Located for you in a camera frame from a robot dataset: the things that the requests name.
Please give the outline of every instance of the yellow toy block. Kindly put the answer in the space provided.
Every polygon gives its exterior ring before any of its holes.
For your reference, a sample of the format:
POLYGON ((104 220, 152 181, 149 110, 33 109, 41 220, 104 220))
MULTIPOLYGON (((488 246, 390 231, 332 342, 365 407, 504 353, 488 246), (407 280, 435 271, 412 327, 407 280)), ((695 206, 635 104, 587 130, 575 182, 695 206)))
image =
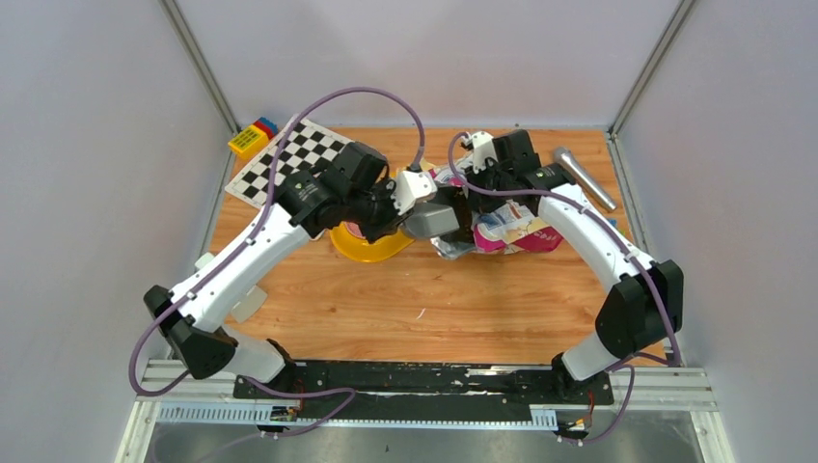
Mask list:
POLYGON ((254 125, 248 125, 247 128, 230 140, 228 146, 236 156, 249 160, 258 154, 262 148, 266 147, 268 143, 270 143, 270 139, 267 138, 267 134, 263 130, 254 125))

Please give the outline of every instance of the checkerboard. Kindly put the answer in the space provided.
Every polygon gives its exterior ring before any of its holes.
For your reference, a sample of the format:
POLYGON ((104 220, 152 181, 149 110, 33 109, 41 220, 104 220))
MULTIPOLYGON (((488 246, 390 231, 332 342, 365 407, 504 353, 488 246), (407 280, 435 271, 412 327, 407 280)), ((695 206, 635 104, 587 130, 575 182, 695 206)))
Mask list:
MULTIPOLYGON (((225 191, 256 208, 264 207, 273 154, 293 119, 225 186, 225 191)), ((293 172, 321 169, 352 140, 307 119, 295 126, 276 165, 276 186, 293 172)))

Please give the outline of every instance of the white wall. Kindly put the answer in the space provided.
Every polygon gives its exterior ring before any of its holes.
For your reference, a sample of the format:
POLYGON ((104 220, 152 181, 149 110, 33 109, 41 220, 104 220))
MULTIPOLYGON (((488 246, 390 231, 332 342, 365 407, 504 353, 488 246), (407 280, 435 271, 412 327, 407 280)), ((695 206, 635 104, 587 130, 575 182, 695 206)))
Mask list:
POLYGON ((702 0, 622 133, 740 461, 815 461, 818 3, 702 0))
MULTIPOLYGON (((607 125, 677 0, 179 0, 242 123, 285 123, 353 85, 396 92, 429 125, 607 125)), ((408 125, 376 96, 325 124, 408 125)))
POLYGON ((2 11, 0 460, 111 461, 142 294, 192 262, 228 134, 157 2, 2 11))

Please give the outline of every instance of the wooden table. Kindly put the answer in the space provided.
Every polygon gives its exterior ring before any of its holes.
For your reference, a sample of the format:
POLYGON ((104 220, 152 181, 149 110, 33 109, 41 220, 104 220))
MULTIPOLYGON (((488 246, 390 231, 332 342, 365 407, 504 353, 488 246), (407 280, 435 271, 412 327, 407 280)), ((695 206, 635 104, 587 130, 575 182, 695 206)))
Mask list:
MULTIPOLYGON (((409 164, 417 149, 412 128, 336 130, 380 150, 393 168, 409 164)), ((445 163, 459 130, 427 130, 426 160, 445 163)), ((531 130, 531 136, 543 163, 554 148, 570 148, 621 204, 603 132, 531 130)), ((233 174, 243 165, 237 162, 233 174)), ((210 251, 221 251, 256 213, 226 195, 210 251)), ((627 229, 622 207, 608 215, 627 229)), ((277 340, 296 359, 549 364, 593 330, 606 296, 564 242, 549 254, 447 261, 419 241, 394 258, 359 263, 338 253, 326 233, 276 266, 259 286, 268 294, 263 307, 233 326, 277 340)), ((658 344, 647 351, 662 354, 658 344)))

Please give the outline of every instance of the yellow plate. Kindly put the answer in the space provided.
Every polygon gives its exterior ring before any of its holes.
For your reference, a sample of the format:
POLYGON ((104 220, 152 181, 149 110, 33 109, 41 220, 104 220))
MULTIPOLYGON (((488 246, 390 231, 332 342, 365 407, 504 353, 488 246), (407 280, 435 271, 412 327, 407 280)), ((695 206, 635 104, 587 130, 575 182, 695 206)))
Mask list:
POLYGON ((331 229, 330 239, 341 254, 358 262, 369 263, 386 260, 415 241, 398 230, 395 234, 384 236, 369 244, 361 236, 358 226, 347 222, 341 222, 339 226, 331 229))

